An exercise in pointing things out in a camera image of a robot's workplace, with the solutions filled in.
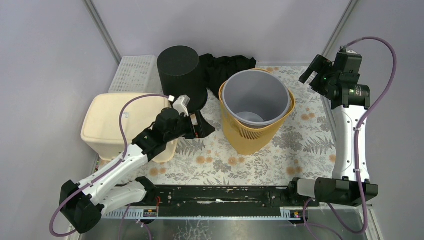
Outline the white perforated plastic basket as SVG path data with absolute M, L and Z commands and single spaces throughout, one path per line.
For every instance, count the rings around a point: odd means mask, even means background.
M 108 92 L 163 94 L 154 55 L 123 56 Z

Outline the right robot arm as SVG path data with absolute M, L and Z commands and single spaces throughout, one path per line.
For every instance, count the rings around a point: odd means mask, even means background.
M 336 160 L 331 178 L 295 177 L 288 186 L 287 201 L 299 206 L 312 198 L 321 203 L 358 207 L 373 199 L 379 187 L 370 182 L 366 161 L 367 112 L 371 92 L 359 84 L 362 56 L 338 52 L 334 61 L 317 55 L 299 81 L 308 79 L 311 89 L 331 102 L 335 122 Z

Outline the yellow wastebasket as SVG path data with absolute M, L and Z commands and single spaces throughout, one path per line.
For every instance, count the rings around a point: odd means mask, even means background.
M 224 136 L 227 138 L 229 143 L 237 151 L 238 154 L 252 155 L 271 142 L 273 137 L 276 135 L 277 131 L 282 127 L 285 120 L 295 109 L 295 97 L 293 93 L 288 89 L 290 92 L 291 100 L 293 101 L 293 105 L 292 107 L 290 107 L 288 113 L 283 116 L 282 119 L 278 120 L 277 122 L 271 125 L 262 128 L 251 128 L 240 123 L 233 116 L 231 116 L 228 110 L 226 110 L 221 97 L 222 89 L 225 83 L 221 85 L 218 94 Z

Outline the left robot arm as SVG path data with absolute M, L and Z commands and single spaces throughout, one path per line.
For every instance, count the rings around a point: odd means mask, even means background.
M 196 111 L 194 116 L 196 122 L 192 122 L 190 115 L 164 108 L 155 121 L 108 166 L 77 183 L 72 180 L 64 183 L 55 213 L 62 213 L 74 227 L 74 232 L 84 234 L 103 215 L 120 207 L 137 202 L 144 206 L 152 204 L 155 200 L 154 190 L 140 182 L 132 181 L 122 187 L 116 185 L 132 170 L 148 164 L 164 152 L 169 142 L 178 138 L 204 139 L 215 132 L 216 129 L 200 111 Z

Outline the grey plastic bin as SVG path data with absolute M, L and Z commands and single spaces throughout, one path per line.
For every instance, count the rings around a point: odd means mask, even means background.
M 288 87 L 275 75 L 259 69 L 231 76 L 222 88 L 221 99 L 232 117 L 253 129 L 276 123 L 293 106 Z

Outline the cream plastic basket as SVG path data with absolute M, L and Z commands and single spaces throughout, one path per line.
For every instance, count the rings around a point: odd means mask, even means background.
M 119 127 L 119 116 L 123 106 L 145 93 L 105 93 L 96 96 L 85 116 L 81 139 L 102 160 L 112 161 L 124 151 L 124 140 Z M 156 120 L 164 108 L 171 107 L 163 97 L 144 97 L 132 102 L 122 115 L 122 127 L 127 142 L 140 134 Z

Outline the black round bucket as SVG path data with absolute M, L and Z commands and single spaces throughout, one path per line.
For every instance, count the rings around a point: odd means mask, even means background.
M 206 105 L 208 92 L 204 69 L 194 49 L 183 45 L 165 49 L 157 58 L 157 69 L 165 95 L 188 96 L 187 109 L 190 113 Z

